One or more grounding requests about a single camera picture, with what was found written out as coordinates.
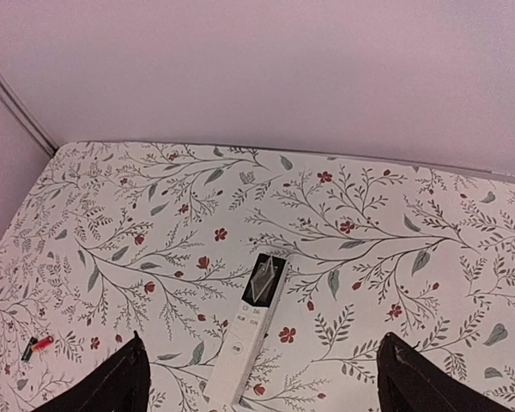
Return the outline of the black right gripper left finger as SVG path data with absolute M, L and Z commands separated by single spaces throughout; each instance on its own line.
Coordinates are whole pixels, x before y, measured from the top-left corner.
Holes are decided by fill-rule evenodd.
M 145 412 L 150 386 L 148 355 L 135 334 L 77 385 L 34 412 Z

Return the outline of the red battery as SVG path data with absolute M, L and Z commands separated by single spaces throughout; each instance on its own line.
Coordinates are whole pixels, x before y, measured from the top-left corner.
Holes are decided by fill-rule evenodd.
M 41 350 L 51 346 L 53 343 L 54 343 L 54 337 L 53 336 L 44 337 L 43 339 L 37 341 L 32 346 L 32 351 L 33 352 L 41 351 Z

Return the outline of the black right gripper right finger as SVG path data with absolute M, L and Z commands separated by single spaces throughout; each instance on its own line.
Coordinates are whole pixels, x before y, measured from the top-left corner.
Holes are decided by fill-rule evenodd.
M 442 372 L 394 333 L 381 340 L 376 356 L 382 411 L 483 411 L 505 407 Z

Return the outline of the dark green battery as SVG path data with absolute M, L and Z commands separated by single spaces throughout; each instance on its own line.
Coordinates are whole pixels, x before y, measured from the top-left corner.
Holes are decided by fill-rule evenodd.
M 33 354 L 33 345 L 36 344 L 37 342 L 38 342 L 38 339 L 33 336 L 28 340 L 27 346 L 25 347 L 25 349 L 22 353 L 22 356 L 21 356 L 22 362 L 29 362 L 29 360 Z

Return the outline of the white remote control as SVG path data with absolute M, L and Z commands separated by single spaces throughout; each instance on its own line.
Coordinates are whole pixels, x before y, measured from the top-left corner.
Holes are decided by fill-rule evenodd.
M 257 256 L 203 392 L 212 411 L 239 403 L 282 294 L 286 266 L 280 257 Z

